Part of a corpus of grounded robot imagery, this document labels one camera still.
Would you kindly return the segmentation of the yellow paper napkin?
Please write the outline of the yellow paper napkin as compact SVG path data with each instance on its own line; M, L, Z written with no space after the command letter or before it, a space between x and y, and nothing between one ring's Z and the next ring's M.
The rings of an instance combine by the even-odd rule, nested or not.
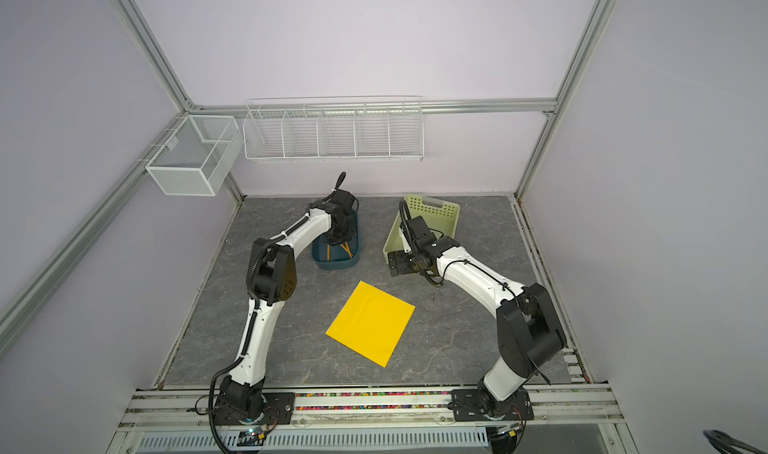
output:
M326 335L385 368L414 311L412 304L360 281Z

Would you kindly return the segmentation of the white vent grille strip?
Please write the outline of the white vent grille strip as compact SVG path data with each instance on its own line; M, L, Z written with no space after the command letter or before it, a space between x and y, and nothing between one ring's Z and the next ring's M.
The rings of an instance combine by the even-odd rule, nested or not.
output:
M221 441L231 452L320 451L357 452L431 448L487 448L490 440L483 428L394 428L394 429L277 429L260 439L245 430L231 432ZM147 433L135 448L137 453L218 453L218 443L208 432Z

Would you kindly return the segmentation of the orange plastic knife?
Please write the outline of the orange plastic knife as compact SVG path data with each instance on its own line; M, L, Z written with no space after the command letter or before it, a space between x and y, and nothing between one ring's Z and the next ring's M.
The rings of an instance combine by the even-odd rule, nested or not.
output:
M348 257L351 259L351 258L353 257L353 254L352 254L352 252L351 252L351 249L350 249L350 246L349 246L349 244L348 244L348 243L343 243L343 244L341 244L340 246L341 246L341 248L342 248L342 249L343 249L343 250L346 252L346 254L348 255Z

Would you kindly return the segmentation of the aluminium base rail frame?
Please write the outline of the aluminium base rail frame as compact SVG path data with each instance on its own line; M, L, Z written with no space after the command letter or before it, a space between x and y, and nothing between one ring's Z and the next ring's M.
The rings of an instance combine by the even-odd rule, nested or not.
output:
M459 417L452 408L453 394L470 386L383 388L285 388L265 393L267 411L254 423L236 420L219 411L214 421L203 415L200 389L137 392L129 403L109 444L111 453L137 453L147 433L208 432L221 453L221 441L231 432L248 430L258 438L277 429L394 429L476 427L486 430L489 450L501 441L518 441L537 426L592 426L597 444L609 453L637 450L612 389L606 384L530 385L524 395L524 419L508 415L501 420Z

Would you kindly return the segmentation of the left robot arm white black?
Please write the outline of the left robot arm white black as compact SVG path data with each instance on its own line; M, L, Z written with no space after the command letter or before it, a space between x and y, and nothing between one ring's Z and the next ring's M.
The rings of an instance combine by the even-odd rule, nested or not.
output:
M357 208L353 194L335 187L309 203L287 228L253 242L246 273L247 319L235 360L212 375L210 422L219 408L233 410L246 423L260 420L265 413L262 392L268 351L280 313L298 285L297 258L318 238L331 245L352 240L357 234Z

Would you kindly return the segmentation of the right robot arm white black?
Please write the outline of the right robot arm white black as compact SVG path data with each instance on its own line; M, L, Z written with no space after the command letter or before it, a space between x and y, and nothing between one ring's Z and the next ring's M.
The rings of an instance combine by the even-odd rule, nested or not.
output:
M493 315L499 358L477 387L451 401L459 417L523 420L521 388L541 372L567 340L548 290L539 283L513 281L473 257L448 235L437 237L421 216L400 206L400 237L405 248L387 255L390 275L418 274L431 285L452 283Z

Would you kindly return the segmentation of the light green perforated basket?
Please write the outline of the light green perforated basket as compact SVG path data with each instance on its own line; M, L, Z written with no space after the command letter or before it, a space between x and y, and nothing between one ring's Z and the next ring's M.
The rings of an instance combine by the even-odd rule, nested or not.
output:
M403 200L410 214L413 217L421 216L431 230L437 234L455 236L461 210L458 203L421 194L407 194ZM389 253L404 249L400 221L400 215L397 214L382 249L384 260L387 260Z

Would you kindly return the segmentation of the dark teal plastic tub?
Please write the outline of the dark teal plastic tub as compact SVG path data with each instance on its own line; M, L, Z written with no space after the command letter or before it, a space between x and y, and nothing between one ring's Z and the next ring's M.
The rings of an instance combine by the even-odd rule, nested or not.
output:
M321 235L311 244L311 257L313 262L321 270L332 271L348 269L357 264L360 258L361 242L359 234L359 222L357 214L357 235L348 243L353 254L350 259L346 252L341 248L341 244L331 245L326 242L325 235ZM326 260L327 245L331 246L331 261Z

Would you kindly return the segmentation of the white mesh box basket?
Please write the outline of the white mesh box basket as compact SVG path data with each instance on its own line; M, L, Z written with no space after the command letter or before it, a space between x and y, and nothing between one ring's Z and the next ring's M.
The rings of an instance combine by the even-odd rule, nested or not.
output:
M214 197L243 148L233 116L187 115L145 170L168 196Z

